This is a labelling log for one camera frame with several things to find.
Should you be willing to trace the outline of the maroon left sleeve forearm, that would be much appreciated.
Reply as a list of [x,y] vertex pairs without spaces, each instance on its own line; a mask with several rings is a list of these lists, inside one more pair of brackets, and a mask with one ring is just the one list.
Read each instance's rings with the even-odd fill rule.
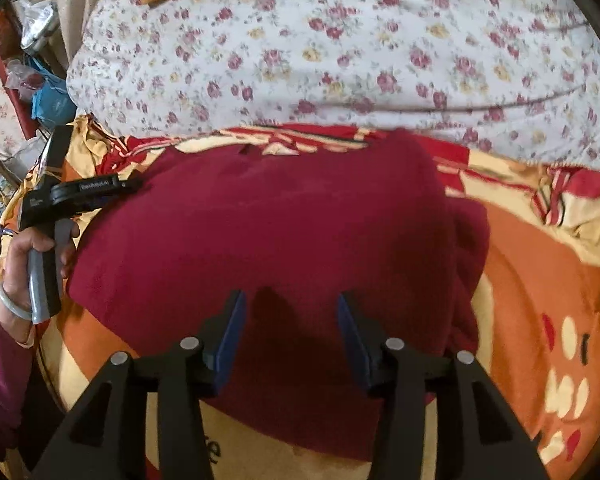
[[34,355],[34,333],[16,341],[0,323],[0,463],[16,444]]

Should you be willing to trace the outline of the person's left hand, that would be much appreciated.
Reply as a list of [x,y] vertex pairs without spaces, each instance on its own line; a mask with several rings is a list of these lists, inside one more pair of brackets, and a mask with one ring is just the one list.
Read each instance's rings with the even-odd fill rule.
[[[74,241],[80,236],[80,227],[70,222],[71,231],[68,242],[60,250],[60,274],[66,280],[72,273],[73,255],[76,251]],[[31,307],[28,292],[28,255],[30,250],[47,252],[55,248],[55,242],[35,228],[19,232],[10,242],[5,259],[1,280],[6,296],[21,310]],[[31,333],[32,323],[20,318],[4,304],[0,296],[0,324],[6,333],[18,344],[26,344]]]

